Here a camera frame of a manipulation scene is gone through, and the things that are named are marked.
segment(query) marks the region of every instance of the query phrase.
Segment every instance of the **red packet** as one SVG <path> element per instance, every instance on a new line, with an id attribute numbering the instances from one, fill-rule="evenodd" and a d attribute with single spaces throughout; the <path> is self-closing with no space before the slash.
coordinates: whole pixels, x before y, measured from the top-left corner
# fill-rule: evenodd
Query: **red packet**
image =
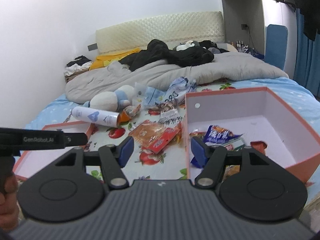
<path id="1" fill-rule="evenodd" d="M 147 149 L 157 154 L 178 134 L 179 130 L 177 126 L 174 128 L 168 127 Z"/>

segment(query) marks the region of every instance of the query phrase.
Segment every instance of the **headboard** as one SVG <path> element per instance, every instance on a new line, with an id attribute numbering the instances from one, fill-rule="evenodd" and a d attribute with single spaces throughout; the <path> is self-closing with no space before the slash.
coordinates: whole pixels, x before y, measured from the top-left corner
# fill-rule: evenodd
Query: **headboard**
<path id="1" fill-rule="evenodd" d="M 190 12 L 161 15 L 96 30 L 96 42 L 100 53 L 146 48 L 152 39 L 164 41 L 169 49 L 189 40 L 225 42 L 222 13 Z"/>

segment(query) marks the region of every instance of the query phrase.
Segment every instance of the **pink box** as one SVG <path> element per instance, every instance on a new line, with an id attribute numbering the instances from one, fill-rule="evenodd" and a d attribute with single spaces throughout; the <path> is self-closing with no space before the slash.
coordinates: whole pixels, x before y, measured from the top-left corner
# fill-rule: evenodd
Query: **pink box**
<path id="1" fill-rule="evenodd" d="M 62 130 L 63 132 L 84 132 L 90 138 L 94 124 L 83 121 L 66 122 L 46 125 L 42 130 Z M 39 170 L 59 158 L 61 155 L 72 149 L 66 147 L 56 150 L 24 151 L 15 163 L 13 172 L 20 180 L 26 180 Z"/>
<path id="2" fill-rule="evenodd" d="M 219 125 L 251 141 L 267 143 L 266 155 L 307 182 L 320 164 L 320 137 L 285 101 L 266 87 L 194 92 L 186 95 L 184 137 L 188 178 L 201 172 L 190 165 L 189 134 Z"/>

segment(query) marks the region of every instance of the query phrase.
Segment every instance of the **silver screw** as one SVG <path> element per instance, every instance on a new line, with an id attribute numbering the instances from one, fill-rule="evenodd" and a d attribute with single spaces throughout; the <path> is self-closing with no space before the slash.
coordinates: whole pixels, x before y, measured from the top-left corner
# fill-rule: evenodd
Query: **silver screw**
<path id="1" fill-rule="evenodd" d="M 126 184 L 127 181 L 123 178 L 114 178 L 110 181 L 110 183 L 115 187 L 120 187 L 120 186 L 123 186 L 124 184 Z"/>
<path id="2" fill-rule="evenodd" d="M 213 184 L 213 179 L 210 178 L 201 178 L 197 181 L 200 186 L 207 187 Z"/>

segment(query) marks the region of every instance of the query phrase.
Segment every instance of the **blue curtain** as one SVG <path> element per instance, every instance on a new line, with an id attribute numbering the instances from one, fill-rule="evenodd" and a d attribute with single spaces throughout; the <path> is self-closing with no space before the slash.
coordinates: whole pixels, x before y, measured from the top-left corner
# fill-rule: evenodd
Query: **blue curtain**
<path id="1" fill-rule="evenodd" d="M 304 17 L 297 9 L 297 61 L 293 79 L 312 94 L 320 97 L 320 35 L 316 40 L 309 40 L 303 34 Z"/>

